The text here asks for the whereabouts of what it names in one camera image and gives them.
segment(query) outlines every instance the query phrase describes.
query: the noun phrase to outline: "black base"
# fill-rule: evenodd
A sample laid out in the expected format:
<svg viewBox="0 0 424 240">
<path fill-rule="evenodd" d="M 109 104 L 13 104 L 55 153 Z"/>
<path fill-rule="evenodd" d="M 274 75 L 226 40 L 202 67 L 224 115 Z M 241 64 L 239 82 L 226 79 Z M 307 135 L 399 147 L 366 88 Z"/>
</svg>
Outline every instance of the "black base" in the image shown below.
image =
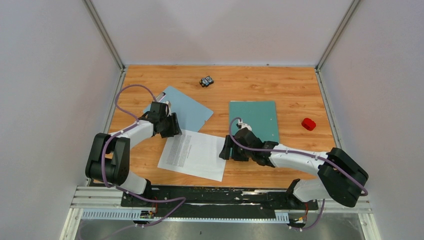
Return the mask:
<svg viewBox="0 0 424 240">
<path fill-rule="evenodd" d="M 172 214 L 178 218 L 273 219 L 276 217 L 274 210 L 305 210 L 303 203 L 293 205 L 292 202 L 288 202 L 285 191 L 255 192 L 255 190 L 265 189 L 153 185 L 150 199 L 186 197 L 185 204 Z M 243 194 L 243 192 L 255 192 L 255 194 Z M 163 217 L 178 203 L 180 201 L 159 203 L 155 216 Z M 149 207 L 152 203 L 124 193 L 121 206 Z M 318 205 L 310 201 L 308 208 L 317 210 Z"/>
</svg>

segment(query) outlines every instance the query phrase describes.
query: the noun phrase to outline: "wire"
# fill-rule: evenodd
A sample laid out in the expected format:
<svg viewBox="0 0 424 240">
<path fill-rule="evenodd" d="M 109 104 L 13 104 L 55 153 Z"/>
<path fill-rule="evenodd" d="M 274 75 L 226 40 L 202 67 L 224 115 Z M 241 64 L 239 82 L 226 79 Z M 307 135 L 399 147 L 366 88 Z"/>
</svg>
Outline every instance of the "wire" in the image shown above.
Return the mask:
<svg viewBox="0 0 424 240">
<path fill-rule="evenodd" d="M 308 219 L 308 211 L 309 211 L 307 202 L 305 202 L 305 207 L 306 207 L 305 215 L 300 217 L 299 219 L 305 219 L 305 221 L 306 221 Z"/>
<path fill-rule="evenodd" d="M 316 157 L 314 154 L 303 152 L 303 151 L 297 151 L 297 150 L 262 149 L 262 148 L 251 148 L 251 147 L 243 146 L 236 139 L 234 139 L 233 134 L 231 133 L 231 126 L 233 125 L 235 120 L 242 121 L 242 119 L 240 117 L 235 117 L 233 120 L 231 120 L 231 122 L 229 123 L 229 130 L 228 130 L 229 131 L 229 137 L 231 138 L 231 140 L 237 146 L 239 146 L 242 149 L 246 149 L 246 150 L 249 150 L 249 151 L 255 151 L 255 152 L 276 152 L 276 153 L 299 154 L 299 155 L 303 155 L 303 156 L 307 156 L 307 157 L 311 157 L 311 158 Z M 346 178 L 348 178 L 356 186 L 358 186 L 363 191 L 363 193 L 360 194 L 361 196 L 367 196 L 368 195 L 368 191 L 364 186 L 362 186 L 356 179 L 351 177 L 346 171 L 344 171 L 342 168 L 337 166 L 334 162 L 332 162 L 332 161 L 330 161 L 327 158 L 324 158 L 322 156 L 318 156 L 317 158 L 328 163 L 328 164 L 330 164 L 333 168 L 337 169 L 341 174 L 343 174 Z"/>
<path fill-rule="evenodd" d="M 154 210 L 154 214 L 158 214 L 158 203 L 156 202 L 156 209 Z"/>
<path fill-rule="evenodd" d="M 148 91 L 148 93 L 150 93 L 151 97 L 153 98 L 153 102 L 156 102 L 156 97 L 155 97 L 155 95 L 153 94 L 153 92 L 152 92 L 150 89 L 148 89 L 146 86 L 141 85 L 141 84 L 131 84 L 131 85 L 128 85 L 128 86 L 126 86 L 126 87 L 122 88 L 122 89 L 121 89 L 121 90 L 120 90 L 120 91 L 116 94 L 116 97 L 115 97 L 115 106 L 116 106 L 116 108 L 117 108 L 117 109 L 119 109 L 119 110 L 121 110 L 122 112 L 124 112 L 124 113 L 126 113 L 126 114 L 130 115 L 131 117 L 133 117 L 133 118 L 135 119 L 135 121 L 138 123 L 138 122 L 139 122 L 139 118 L 138 118 L 136 115 L 134 115 L 134 114 L 133 114 L 132 112 L 130 112 L 130 111 L 127 111 L 127 110 L 123 109 L 122 107 L 120 107 L 120 106 L 118 105 L 118 99 L 119 99 L 119 97 L 120 97 L 121 93 L 122 93 L 125 89 L 129 89 L 129 88 L 132 88 L 132 87 L 142 87 L 142 88 L 146 89 L 146 90 Z"/>
<path fill-rule="evenodd" d="M 229 128 L 228 128 L 228 132 L 229 132 L 229 137 L 231 138 L 231 140 L 240 148 L 245 149 L 245 150 L 249 150 L 249 151 L 255 151 L 255 152 L 277 152 L 277 153 L 287 153 L 287 154 L 299 154 L 299 155 L 303 155 L 303 156 L 307 156 L 307 157 L 311 157 L 311 158 L 315 158 L 316 156 L 314 154 L 311 153 L 307 153 L 307 152 L 303 152 L 303 151 L 297 151 L 297 150 L 281 150 L 281 149 L 261 149 L 261 148 L 251 148 L 251 147 L 247 147 L 247 146 L 243 146 L 241 145 L 234 137 L 233 134 L 231 132 L 231 126 L 233 125 L 235 120 L 240 120 L 242 121 L 242 119 L 240 117 L 235 117 L 233 120 L 231 120 L 231 122 L 229 123 Z M 340 173 L 342 173 L 345 177 L 347 177 L 349 180 L 351 180 L 355 185 L 357 185 L 362 191 L 363 193 L 361 193 L 361 196 L 367 196 L 368 195 L 368 191 L 367 189 L 365 189 L 364 186 L 362 186 L 356 179 L 354 179 L 353 177 L 351 177 L 346 171 L 344 171 L 343 169 L 341 169 L 339 166 L 337 166 L 334 162 L 322 157 L 322 156 L 318 156 L 318 159 L 330 164 L 333 168 L 336 168 Z M 304 227 L 304 228 L 297 228 L 297 227 L 293 227 L 296 230 L 302 231 L 302 230 L 308 230 L 311 229 L 313 227 L 315 227 L 315 225 L 317 225 L 318 221 L 320 220 L 321 216 L 323 215 L 323 211 L 324 211 L 324 204 L 325 204 L 326 200 L 323 199 L 322 200 L 322 206 L 321 206 L 321 211 L 319 212 L 318 217 L 316 218 L 315 222 L 312 223 L 312 225 L 308 226 L 308 227 Z"/>
<path fill-rule="evenodd" d="M 322 205 L 321 205 L 321 210 L 319 211 L 318 217 L 316 217 L 316 220 L 310 226 L 307 226 L 307 227 L 293 227 L 292 226 L 291 228 L 294 229 L 294 230 L 302 232 L 303 230 L 309 230 L 309 229 L 312 229 L 313 227 L 315 227 L 317 225 L 317 223 L 320 221 L 321 217 L 323 216 L 324 204 L 325 203 L 326 203 L 326 200 L 323 199 Z"/>
<path fill-rule="evenodd" d="M 127 131 L 129 131 L 129 130 L 131 130 L 131 129 L 133 129 L 133 128 L 135 128 L 136 126 L 138 126 L 138 122 L 139 122 L 139 119 L 138 119 L 138 117 L 137 117 L 136 115 L 134 115 L 133 113 L 131 113 L 131 112 L 129 112 L 129 111 L 127 111 L 127 110 L 125 110 L 125 109 L 121 108 L 121 107 L 118 105 L 118 99 L 119 99 L 119 97 L 120 97 L 121 93 L 122 93 L 124 90 L 126 90 L 126 89 L 128 89 L 128 88 L 131 88 L 131 87 L 142 87 L 142 88 L 146 89 L 146 90 L 150 93 L 151 97 L 153 98 L 153 101 L 154 101 L 154 102 L 156 102 L 156 98 L 155 98 L 155 95 L 153 94 L 153 92 L 152 92 L 150 89 L 148 89 L 146 86 L 141 85 L 141 84 L 131 84 L 131 85 L 128 85 L 128 86 L 126 86 L 126 87 L 122 88 L 122 89 L 121 89 L 121 90 L 120 90 L 120 91 L 116 94 L 115 101 L 114 101 L 116 108 L 118 108 L 118 109 L 119 109 L 119 110 L 121 110 L 122 112 L 124 112 L 124 113 L 126 113 L 126 114 L 128 114 L 128 115 L 132 116 L 132 117 L 135 119 L 135 123 L 134 123 L 134 124 L 132 124 L 132 125 L 130 125 L 130 126 L 128 126 L 128 127 L 126 127 L 126 128 L 124 128 L 123 130 L 118 131 L 117 133 L 113 134 L 113 135 L 112 135 L 112 136 L 110 136 L 110 137 L 109 137 L 109 139 L 108 139 L 108 140 L 104 143 L 103 149 L 102 149 L 102 151 L 101 151 L 101 178 L 102 178 L 102 180 L 103 180 L 104 185 L 105 185 L 107 188 L 111 188 L 111 187 L 113 187 L 114 185 L 110 185 L 110 184 L 108 183 L 107 178 L 106 178 L 106 169 L 105 169 L 105 156 L 106 156 L 106 150 L 108 149 L 109 144 L 111 143 L 111 141 L 112 141 L 114 138 L 116 138 L 117 136 L 119 136 L 119 135 L 121 135 L 121 134 L 123 134 L 123 133 L 125 133 L 125 132 L 127 132 Z M 123 188 L 121 188 L 121 187 L 119 187 L 119 186 L 115 186 L 115 187 L 116 187 L 116 189 L 118 189 L 118 190 L 121 190 L 121 191 L 123 191 L 123 192 L 125 192 L 125 193 L 127 193 L 127 194 L 130 194 L 130 195 L 132 195 L 132 196 L 134 196 L 134 197 L 136 197 L 136 198 L 138 198 L 138 199 L 140 199 L 140 200 L 143 200 L 143 201 L 146 201 L 146 202 L 150 202 L 150 203 L 170 203 L 170 202 L 175 202 L 175 201 L 181 201 L 181 202 L 180 202 L 180 203 L 179 203 L 176 207 L 174 207 L 171 211 L 169 211 L 169 212 L 168 212 L 165 216 L 163 216 L 163 217 L 162 217 L 162 218 L 160 218 L 159 220 L 154 221 L 154 222 L 152 222 L 152 223 L 148 222 L 148 224 L 136 224 L 136 225 L 135 225 L 135 226 L 139 226 L 139 227 L 142 227 L 142 228 L 144 228 L 144 227 L 154 226 L 154 225 L 156 225 L 156 224 L 161 223 L 164 219 L 166 219 L 167 217 L 169 217 L 169 215 L 171 215 L 173 212 L 175 212 L 175 210 L 177 210 L 177 209 L 178 209 L 181 205 L 183 205 L 183 203 L 186 201 L 186 198 L 185 198 L 184 196 L 182 196 L 182 197 L 176 197 L 176 198 L 173 198 L 173 199 L 167 199 L 167 200 L 152 200 L 152 199 L 144 198 L 144 197 L 142 197 L 142 196 L 140 196 L 140 195 L 138 195 L 138 194 L 136 194 L 136 193 L 134 193 L 134 192 L 127 191 L 127 190 L 125 190 L 125 189 L 123 189 Z M 108 235 L 108 236 L 106 236 L 106 237 L 102 238 L 101 240 L 108 239 L 108 238 L 110 238 L 110 237 L 112 237 L 112 236 L 116 235 L 117 233 L 119 233 L 119 232 L 121 232 L 121 231 L 124 231 L 124 230 L 126 230 L 126 229 L 129 229 L 129 228 L 132 228 L 132 227 L 134 227 L 134 225 L 129 225 L 129 226 L 123 227 L 123 228 L 121 228 L 121 229 L 118 229 L 117 231 L 115 231 L 115 232 L 113 232 L 112 234 L 110 234 L 110 235 Z M 78 233 L 78 238 L 79 238 L 80 240 L 82 240 L 82 238 L 81 238 L 81 233 L 80 233 L 80 232 Z"/>
</svg>

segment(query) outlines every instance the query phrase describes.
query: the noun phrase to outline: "wooden tabletop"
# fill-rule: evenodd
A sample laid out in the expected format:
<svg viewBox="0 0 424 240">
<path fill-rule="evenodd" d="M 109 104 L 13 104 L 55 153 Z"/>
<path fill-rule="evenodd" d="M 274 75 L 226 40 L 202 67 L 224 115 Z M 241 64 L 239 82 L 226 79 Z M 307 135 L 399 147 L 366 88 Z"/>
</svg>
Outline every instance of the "wooden tabletop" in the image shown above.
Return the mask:
<svg viewBox="0 0 424 240">
<path fill-rule="evenodd" d="M 199 80 L 211 76 L 214 84 L 202 88 Z M 131 65 L 123 86 L 143 84 L 155 95 L 173 86 L 213 111 L 200 133 L 225 137 L 228 134 L 230 101 L 275 101 L 280 143 L 308 151 L 330 151 L 335 146 L 321 92 L 312 67 L 169 66 Z M 125 90 L 118 104 L 136 116 L 152 101 L 141 87 Z M 308 131 L 304 118 L 316 122 Z M 134 119 L 116 110 L 110 132 L 121 130 Z M 256 162 L 228 160 L 222 182 L 158 168 L 166 139 L 156 135 L 135 146 L 130 169 L 152 184 L 287 188 L 293 179 L 312 175 L 289 168 L 259 166 Z"/>
</svg>

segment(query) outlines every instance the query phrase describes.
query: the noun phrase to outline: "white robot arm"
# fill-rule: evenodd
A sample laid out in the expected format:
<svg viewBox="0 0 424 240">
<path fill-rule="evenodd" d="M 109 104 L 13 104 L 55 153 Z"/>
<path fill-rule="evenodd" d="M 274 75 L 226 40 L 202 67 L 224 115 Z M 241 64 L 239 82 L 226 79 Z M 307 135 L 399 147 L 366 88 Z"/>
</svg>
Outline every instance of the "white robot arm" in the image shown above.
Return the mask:
<svg viewBox="0 0 424 240">
<path fill-rule="evenodd" d="M 291 168 L 318 177 L 296 179 L 291 183 L 286 192 L 291 205 L 331 198 L 352 208 L 365 190 L 367 172 L 342 149 L 334 147 L 330 152 L 313 152 L 273 141 L 262 142 L 240 118 L 237 126 L 240 130 L 234 136 L 226 136 L 220 158 L 235 161 L 248 161 L 250 158 L 261 166 Z"/>
<path fill-rule="evenodd" d="M 129 192 L 148 196 L 151 191 L 150 181 L 130 171 L 130 150 L 145 139 L 160 134 L 162 138 L 181 135 L 177 115 L 171 113 L 171 103 L 168 101 L 152 102 L 150 111 L 141 116 L 137 122 L 121 130 L 121 134 L 112 139 L 106 153 L 113 152 L 112 158 L 105 158 L 105 174 L 107 182 L 119 186 Z M 98 133 L 94 137 L 90 155 L 85 167 L 88 178 L 103 181 L 102 151 L 106 141 L 118 132 L 109 134 Z"/>
</svg>

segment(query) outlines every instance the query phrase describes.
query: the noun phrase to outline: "green board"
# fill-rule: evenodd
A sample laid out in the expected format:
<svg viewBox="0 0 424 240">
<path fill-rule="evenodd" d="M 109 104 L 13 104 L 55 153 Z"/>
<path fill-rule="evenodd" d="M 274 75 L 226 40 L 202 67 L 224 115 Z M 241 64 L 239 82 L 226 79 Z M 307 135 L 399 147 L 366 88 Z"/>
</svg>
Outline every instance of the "green board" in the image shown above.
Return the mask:
<svg viewBox="0 0 424 240">
<path fill-rule="evenodd" d="M 280 143 L 276 103 L 274 101 L 230 101 L 229 121 L 235 117 L 243 119 L 243 123 L 249 124 L 256 137 L 264 141 Z M 231 126 L 232 134 L 239 130 L 237 121 Z"/>
</svg>

